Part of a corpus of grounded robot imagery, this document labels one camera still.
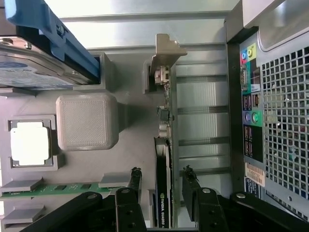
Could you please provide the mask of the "green RAM stick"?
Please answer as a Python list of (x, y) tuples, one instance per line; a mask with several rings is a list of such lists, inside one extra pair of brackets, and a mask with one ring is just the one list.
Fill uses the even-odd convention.
[(83, 192), (97, 192), (109, 193), (111, 190), (119, 187), (101, 188), (98, 182), (92, 183), (70, 183), (70, 184), (40, 184), (33, 190), (19, 190), (13, 192), (3, 191), (0, 196), (1, 200), (4, 199), (17, 199), (17, 198), (34, 198), (43, 196), (56, 196), (56, 195), (72, 195), (81, 194)]

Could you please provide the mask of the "grey parts rack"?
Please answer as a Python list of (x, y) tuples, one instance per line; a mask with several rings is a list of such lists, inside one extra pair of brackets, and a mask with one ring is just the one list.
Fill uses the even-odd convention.
[[(3, 191), (33, 190), (40, 184), (98, 182), (104, 176), (129, 177), (142, 172), (140, 204), (146, 222), (153, 218), (157, 108), (163, 91), (146, 85), (151, 53), (98, 56), (100, 85), (29, 90), (20, 97), (0, 97), (0, 196)], [(10, 130), (18, 122), (42, 122), (49, 129), (50, 158), (44, 165), (20, 166), (11, 157)], [(79, 196), (56, 195), (0, 199), (0, 232), (21, 232), (35, 221)]]

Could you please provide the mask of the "open grey PC case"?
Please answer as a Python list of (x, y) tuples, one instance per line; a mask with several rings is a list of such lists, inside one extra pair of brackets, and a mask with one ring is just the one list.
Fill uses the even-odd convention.
[(233, 190), (309, 232), (309, 0), (239, 0), (224, 29)]

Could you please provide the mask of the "silver CPU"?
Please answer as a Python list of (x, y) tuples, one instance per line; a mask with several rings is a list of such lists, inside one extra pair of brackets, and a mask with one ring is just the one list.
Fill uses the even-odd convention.
[(42, 122), (18, 122), (10, 136), (11, 157), (20, 166), (44, 165), (50, 158), (49, 129)]

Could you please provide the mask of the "blue disk carrier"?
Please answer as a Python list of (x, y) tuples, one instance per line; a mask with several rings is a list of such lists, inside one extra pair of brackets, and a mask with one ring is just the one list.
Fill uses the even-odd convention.
[(71, 68), (73, 85), (100, 83), (100, 62), (45, 0), (0, 0), (0, 36), (19, 37)]

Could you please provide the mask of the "silver hard disk blue label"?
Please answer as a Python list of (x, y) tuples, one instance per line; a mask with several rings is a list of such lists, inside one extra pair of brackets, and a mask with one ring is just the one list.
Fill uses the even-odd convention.
[(29, 90), (73, 87), (72, 69), (19, 37), (0, 36), (0, 85)]

